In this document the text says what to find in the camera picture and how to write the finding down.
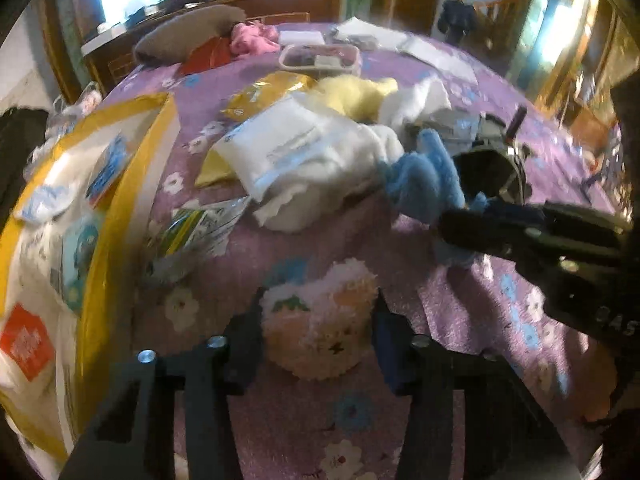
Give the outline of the pink bear plush pad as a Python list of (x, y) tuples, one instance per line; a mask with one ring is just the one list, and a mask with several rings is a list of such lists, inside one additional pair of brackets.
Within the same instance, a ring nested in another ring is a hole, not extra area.
[(323, 278), (285, 283), (262, 295), (262, 336), (269, 361), (303, 380), (326, 380), (355, 367), (370, 348), (378, 277), (350, 258)]

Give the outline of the lemon print tissue pack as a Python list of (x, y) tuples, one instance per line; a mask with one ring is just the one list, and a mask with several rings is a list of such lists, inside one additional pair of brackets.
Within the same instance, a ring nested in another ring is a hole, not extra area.
[(223, 256), (232, 230), (251, 201), (250, 197), (243, 196), (178, 209), (149, 242), (142, 283), (173, 285), (206, 258)]

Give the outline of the blue fuzzy cloth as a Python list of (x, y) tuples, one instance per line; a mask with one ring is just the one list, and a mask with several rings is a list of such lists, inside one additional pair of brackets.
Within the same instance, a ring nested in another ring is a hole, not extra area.
[(454, 160), (436, 130), (423, 129), (418, 148), (392, 164), (380, 160), (376, 165), (386, 197), (398, 212), (435, 229), (445, 211), (486, 209), (484, 193), (478, 193), (471, 203), (466, 201)]

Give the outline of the red label tissue pack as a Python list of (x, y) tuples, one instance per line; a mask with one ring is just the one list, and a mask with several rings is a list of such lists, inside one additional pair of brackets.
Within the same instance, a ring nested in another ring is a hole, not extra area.
[(53, 375), (55, 350), (46, 323), (17, 302), (1, 325), (1, 385), (39, 396)]

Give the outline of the blue print wipes packet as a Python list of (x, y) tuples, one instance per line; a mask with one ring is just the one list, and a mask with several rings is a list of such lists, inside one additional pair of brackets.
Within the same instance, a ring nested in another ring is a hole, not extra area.
[(107, 145), (93, 168), (85, 192), (85, 201), (92, 209), (96, 209), (102, 198), (110, 192), (126, 170), (131, 157), (126, 136), (120, 132)]

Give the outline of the silver foil packet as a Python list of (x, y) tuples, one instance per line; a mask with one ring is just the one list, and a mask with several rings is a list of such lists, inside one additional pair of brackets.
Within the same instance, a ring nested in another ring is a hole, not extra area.
[(357, 129), (353, 120), (296, 91), (225, 134), (214, 151), (259, 203), (280, 177)]

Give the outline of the yellow fuzzy cloth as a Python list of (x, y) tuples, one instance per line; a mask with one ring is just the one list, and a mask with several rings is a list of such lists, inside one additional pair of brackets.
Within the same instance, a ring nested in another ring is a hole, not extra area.
[(345, 74), (321, 79), (308, 94), (318, 103), (355, 122), (376, 122), (386, 96), (398, 90), (398, 82), (394, 78), (371, 80)]

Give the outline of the yellow snack packet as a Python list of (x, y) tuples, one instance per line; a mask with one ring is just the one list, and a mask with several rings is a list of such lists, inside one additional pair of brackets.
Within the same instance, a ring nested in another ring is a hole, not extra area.
[(234, 122), (244, 122), (291, 92), (306, 92), (317, 81), (311, 76), (278, 70), (257, 79), (232, 96), (222, 114)]

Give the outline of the black electric motor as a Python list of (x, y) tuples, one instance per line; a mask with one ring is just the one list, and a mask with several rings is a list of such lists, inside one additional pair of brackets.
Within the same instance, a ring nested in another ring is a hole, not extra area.
[(532, 195), (527, 182), (525, 145), (516, 144), (527, 108), (518, 105), (509, 125), (493, 114), (480, 114), (471, 147), (454, 155), (462, 191), (466, 198), (483, 193), (487, 198), (524, 205)]

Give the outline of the light blue bear pack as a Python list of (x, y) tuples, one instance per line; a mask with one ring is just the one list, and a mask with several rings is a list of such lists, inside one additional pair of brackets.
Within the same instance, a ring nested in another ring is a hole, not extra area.
[(93, 253), (104, 223), (104, 214), (93, 211), (75, 220), (62, 236), (62, 298), (79, 314)]

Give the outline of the white fuzzy cloth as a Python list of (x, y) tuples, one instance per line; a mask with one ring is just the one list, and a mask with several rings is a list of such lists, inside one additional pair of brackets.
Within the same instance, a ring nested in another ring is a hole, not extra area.
[(449, 110), (449, 94), (437, 76), (386, 96), (376, 122), (357, 122), (323, 153), (280, 177), (255, 212), (263, 228), (296, 233), (325, 214), (337, 211), (344, 200), (380, 185), (376, 165), (392, 164), (416, 146), (409, 128), (438, 110)]

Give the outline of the purple floral tablecloth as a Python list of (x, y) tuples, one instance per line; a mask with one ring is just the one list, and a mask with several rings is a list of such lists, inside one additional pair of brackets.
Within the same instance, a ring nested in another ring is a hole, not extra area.
[[(432, 42), (469, 62), (477, 84), (451, 76), (444, 83), (456, 105), (497, 113), (508, 120), (522, 96), (469, 55)], [(197, 190), (195, 177), (205, 151), (232, 128), (222, 118), (229, 96), (276, 70), (277, 57), (263, 55), (204, 74), (178, 79), (177, 66), (135, 70), (107, 95), (102, 107), (156, 92), (171, 92), (181, 130), (160, 178), (150, 228), (180, 206), (205, 205), (243, 195), (242, 186), (222, 184)], [(529, 107), (521, 136), (533, 145), (526, 174), (533, 201), (578, 203), (573, 179), (586, 172), (570, 141)], [(470, 268), (434, 262), (433, 231), (398, 216), (383, 193), (344, 203), (297, 234), (258, 226), (248, 210), (230, 234), (226, 252), (202, 261), (169, 292), (142, 292), (125, 307), (131, 321), (127, 350), (158, 353), (189, 349), (221, 330), (243, 310), (255, 289), (285, 277), (313, 283), (333, 263), (355, 258), (378, 277), (390, 307), (418, 330), (425, 321), (444, 346), (476, 353), (495, 348), (506, 356), (544, 407), (576, 465), (582, 469), (600, 446), (587, 428), (603, 418), (615, 384), (611, 353), (542, 310), (540, 290), (504, 260), (480, 257)], [(407, 422), (408, 399), (384, 385), (373, 351), (344, 375), (307, 382), (269, 361), (242, 398), (230, 408), (242, 471), (247, 479), (393, 479)]]

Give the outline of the white paper sheets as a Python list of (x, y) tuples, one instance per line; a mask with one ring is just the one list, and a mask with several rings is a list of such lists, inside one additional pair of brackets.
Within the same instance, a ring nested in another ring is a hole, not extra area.
[(351, 36), (371, 36), (382, 50), (403, 53), (431, 65), (441, 73), (454, 76), (469, 84), (477, 84), (472, 66), (461, 58), (437, 49), (425, 39), (400, 30), (378, 26), (359, 18), (349, 18), (335, 27), (335, 38), (346, 40)]

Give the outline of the person in dark clothes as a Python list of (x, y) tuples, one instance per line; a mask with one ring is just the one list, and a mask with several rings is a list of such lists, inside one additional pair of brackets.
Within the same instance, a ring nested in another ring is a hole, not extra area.
[(436, 23), (438, 31), (444, 35), (446, 44), (457, 47), (462, 39), (476, 29), (476, 11), (465, 0), (446, 0)]

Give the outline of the red cloth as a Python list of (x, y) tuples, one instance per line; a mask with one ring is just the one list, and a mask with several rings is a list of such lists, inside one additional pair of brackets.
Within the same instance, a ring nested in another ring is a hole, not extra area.
[(180, 77), (195, 75), (225, 66), (231, 61), (230, 39), (213, 37), (189, 54), (181, 64), (178, 74)]

